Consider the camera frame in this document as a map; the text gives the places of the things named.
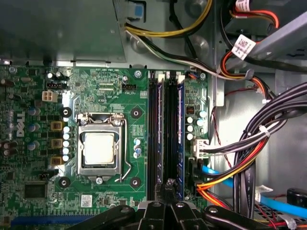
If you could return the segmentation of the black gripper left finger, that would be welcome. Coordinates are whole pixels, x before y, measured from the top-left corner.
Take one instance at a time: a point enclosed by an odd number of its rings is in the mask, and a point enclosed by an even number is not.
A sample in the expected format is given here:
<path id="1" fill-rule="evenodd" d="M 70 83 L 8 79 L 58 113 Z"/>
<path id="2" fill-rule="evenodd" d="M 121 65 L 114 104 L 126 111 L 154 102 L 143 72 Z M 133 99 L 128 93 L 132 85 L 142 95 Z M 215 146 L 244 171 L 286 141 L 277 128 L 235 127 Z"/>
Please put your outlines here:
<path id="1" fill-rule="evenodd" d="M 127 205 L 111 208 L 88 218 L 70 230 L 163 230 L 166 208 L 172 202 L 172 185 L 156 184 L 154 200 L 139 204 L 137 210 Z"/>

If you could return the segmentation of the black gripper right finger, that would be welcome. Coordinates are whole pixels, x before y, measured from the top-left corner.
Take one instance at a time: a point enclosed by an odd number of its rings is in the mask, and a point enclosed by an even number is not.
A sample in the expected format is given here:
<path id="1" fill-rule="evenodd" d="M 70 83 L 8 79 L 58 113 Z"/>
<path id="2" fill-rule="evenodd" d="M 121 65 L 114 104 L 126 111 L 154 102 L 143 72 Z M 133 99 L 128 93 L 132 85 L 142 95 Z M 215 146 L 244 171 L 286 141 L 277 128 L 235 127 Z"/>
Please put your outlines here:
<path id="1" fill-rule="evenodd" d="M 181 230 L 270 230 L 271 227 L 244 217 L 227 208 L 208 206 L 202 211 L 191 208 L 188 203 L 178 201 L 175 195 L 178 185 L 175 179 L 167 180 L 172 189 L 171 214 Z"/>

